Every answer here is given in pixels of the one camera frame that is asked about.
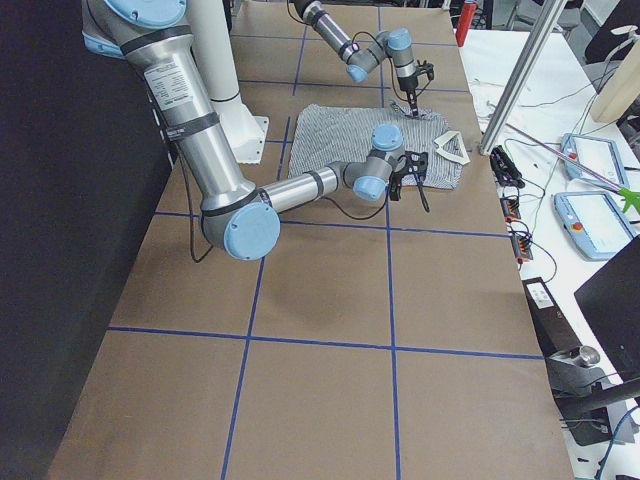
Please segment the blue white striped polo shirt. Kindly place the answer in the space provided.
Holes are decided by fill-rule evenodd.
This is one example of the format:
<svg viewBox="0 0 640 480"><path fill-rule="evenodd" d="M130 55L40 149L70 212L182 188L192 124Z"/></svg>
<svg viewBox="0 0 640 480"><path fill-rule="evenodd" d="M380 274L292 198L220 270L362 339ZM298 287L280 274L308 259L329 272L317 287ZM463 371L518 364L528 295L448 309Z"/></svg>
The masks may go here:
<svg viewBox="0 0 640 480"><path fill-rule="evenodd" d="M372 148L373 132L382 124L399 128L405 149L428 154L425 186L457 187L463 167L470 162L461 133L452 130L439 112L421 108L413 118L396 102L385 108L306 107L297 118L288 176L334 161L363 162Z"/></svg>

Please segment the black clamp tool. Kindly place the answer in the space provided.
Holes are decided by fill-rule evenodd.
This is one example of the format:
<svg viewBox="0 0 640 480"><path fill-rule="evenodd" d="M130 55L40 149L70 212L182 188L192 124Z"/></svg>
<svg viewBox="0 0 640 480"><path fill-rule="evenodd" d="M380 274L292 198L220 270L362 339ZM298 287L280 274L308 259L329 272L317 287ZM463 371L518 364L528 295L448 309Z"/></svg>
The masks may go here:
<svg viewBox="0 0 640 480"><path fill-rule="evenodd" d="M521 172L501 145L495 146L489 156L491 169L500 186L524 188L526 186Z"/></svg>

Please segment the red bottle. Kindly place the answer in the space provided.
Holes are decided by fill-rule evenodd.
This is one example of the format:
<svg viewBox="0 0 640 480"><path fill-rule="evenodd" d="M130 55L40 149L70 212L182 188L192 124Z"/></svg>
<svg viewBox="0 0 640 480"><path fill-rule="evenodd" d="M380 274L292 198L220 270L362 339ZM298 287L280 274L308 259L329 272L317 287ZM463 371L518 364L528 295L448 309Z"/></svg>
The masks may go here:
<svg viewBox="0 0 640 480"><path fill-rule="evenodd" d="M476 10L476 0L465 0L462 3L460 16L455 31L455 38L458 47L463 47L465 44L466 37L469 29L471 28Z"/></svg>

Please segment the orange black connector strip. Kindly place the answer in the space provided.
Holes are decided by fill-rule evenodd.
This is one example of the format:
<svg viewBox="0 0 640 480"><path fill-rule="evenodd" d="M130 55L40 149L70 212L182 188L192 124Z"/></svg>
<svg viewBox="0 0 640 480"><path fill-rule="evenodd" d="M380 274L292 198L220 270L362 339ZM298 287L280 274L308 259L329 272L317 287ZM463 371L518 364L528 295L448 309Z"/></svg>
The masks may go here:
<svg viewBox="0 0 640 480"><path fill-rule="evenodd" d="M514 257L519 265L533 259L533 237L529 227L524 223L520 214L519 198L507 196L499 199L504 220L510 235Z"/></svg>

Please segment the green tipped grabber stick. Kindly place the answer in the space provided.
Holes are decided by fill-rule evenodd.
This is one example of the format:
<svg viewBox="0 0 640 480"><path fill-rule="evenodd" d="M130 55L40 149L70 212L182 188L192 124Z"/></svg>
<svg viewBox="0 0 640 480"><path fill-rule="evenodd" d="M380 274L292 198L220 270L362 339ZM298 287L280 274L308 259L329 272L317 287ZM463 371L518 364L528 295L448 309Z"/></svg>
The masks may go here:
<svg viewBox="0 0 640 480"><path fill-rule="evenodd" d="M615 183L612 180L607 179L606 177L600 175L599 173L597 173L596 171L588 168L587 166L579 163L578 161L576 161L573 157L568 156L566 154L564 154L561 151L558 151L554 148L552 148L551 146L545 144L544 142L532 137L531 135L525 133L524 131L522 131L521 129L517 128L516 126L510 124L510 123L506 123L506 126L509 127L510 129L514 130L515 132L517 132L518 134L520 134L521 136L523 136L525 139L533 142L534 144L546 149L547 151L551 152L553 155L555 155L556 157L562 159L565 163L568 163L570 165L573 165L574 167L576 167L577 169L581 170L582 172L585 172L586 174L590 175L591 177L599 180L601 183L603 183L606 186L606 189L616 193L617 195L620 195L624 198L624 207L623 207L623 212L626 213L630 207L633 207L636 211L639 211L639 207L640 207L640 200L639 200L639 193L637 191L632 191L629 190L628 188L619 185L618 183Z"/></svg>

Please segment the lower blue teach pendant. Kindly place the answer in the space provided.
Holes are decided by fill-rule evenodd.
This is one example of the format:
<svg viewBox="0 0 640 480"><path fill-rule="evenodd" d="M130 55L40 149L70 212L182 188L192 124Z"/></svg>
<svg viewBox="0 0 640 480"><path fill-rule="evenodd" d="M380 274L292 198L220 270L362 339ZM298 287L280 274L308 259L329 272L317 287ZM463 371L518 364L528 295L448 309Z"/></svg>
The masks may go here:
<svg viewBox="0 0 640 480"><path fill-rule="evenodd" d="M557 193L553 204L569 237L588 260L608 260L636 237L606 191Z"/></svg>

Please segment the black box with label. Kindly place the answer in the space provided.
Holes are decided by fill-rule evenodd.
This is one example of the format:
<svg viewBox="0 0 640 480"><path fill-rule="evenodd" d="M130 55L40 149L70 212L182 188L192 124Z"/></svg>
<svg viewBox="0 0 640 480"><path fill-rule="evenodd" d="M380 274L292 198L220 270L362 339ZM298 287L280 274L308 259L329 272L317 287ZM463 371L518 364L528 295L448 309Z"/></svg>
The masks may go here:
<svg viewBox="0 0 640 480"><path fill-rule="evenodd" d="M537 340L544 357L582 345L541 277L522 281Z"/></svg>

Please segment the black monitor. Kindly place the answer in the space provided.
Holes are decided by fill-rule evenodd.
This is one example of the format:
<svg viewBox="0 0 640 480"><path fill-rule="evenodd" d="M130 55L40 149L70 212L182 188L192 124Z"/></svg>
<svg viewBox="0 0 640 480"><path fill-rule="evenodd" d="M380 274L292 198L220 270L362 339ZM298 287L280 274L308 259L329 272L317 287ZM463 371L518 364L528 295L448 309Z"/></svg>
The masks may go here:
<svg viewBox="0 0 640 480"><path fill-rule="evenodd" d="M639 239L634 238L574 296L594 336L624 380L639 376Z"/></svg>

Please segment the wooden beige board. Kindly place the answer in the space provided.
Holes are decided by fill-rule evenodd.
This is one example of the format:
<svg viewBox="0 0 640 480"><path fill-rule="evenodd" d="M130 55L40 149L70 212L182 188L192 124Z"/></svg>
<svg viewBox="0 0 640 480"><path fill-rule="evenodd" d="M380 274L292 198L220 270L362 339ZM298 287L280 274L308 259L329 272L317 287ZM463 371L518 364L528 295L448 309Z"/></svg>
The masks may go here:
<svg viewBox="0 0 640 480"><path fill-rule="evenodd" d="M636 43L594 101L595 121L608 123L620 118L639 95L639 43Z"/></svg>

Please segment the silver knob stand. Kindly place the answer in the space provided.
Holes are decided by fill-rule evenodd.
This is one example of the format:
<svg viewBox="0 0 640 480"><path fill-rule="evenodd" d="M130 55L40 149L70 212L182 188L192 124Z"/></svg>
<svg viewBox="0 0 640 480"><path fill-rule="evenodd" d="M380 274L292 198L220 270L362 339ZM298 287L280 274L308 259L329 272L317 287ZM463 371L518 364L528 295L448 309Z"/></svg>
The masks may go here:
<svg viewBox="0 0 640 480"><path fill-rule="evenodd" d="M579 346L545 359L550 387L561 421L575 442L588 446L613 438L627 411L626 402L639 396L639 379L615 385L597 366L597 350Z"/></svg>

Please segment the aluminium frame post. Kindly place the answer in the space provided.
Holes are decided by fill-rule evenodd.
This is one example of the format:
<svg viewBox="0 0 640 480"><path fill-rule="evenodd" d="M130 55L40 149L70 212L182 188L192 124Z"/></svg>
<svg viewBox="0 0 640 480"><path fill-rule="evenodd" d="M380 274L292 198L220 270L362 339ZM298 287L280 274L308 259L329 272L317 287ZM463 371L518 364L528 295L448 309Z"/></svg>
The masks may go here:
<svg viewBox="0 0 640 480"><path fill-rule="evenodd" d="M505 126L566 3L566 0L547 0L544 2L540 16L528 35L523 50L483 135L479 145L479 153L481 155L488 155L496 144L497 138Z"/></svg>

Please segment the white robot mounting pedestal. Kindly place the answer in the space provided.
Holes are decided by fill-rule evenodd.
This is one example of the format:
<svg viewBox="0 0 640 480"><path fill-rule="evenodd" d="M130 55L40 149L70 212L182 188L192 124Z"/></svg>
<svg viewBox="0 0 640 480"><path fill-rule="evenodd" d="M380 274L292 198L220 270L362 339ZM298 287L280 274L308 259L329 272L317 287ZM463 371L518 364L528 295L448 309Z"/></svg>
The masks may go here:
<svg viewBox="0 0 640 480"><path fill-rule="evenodd" d="M243 103L223 2L190 1L187 18L196 65L235 158L240 164L258 164L269 119L253 115Z"/></svg>

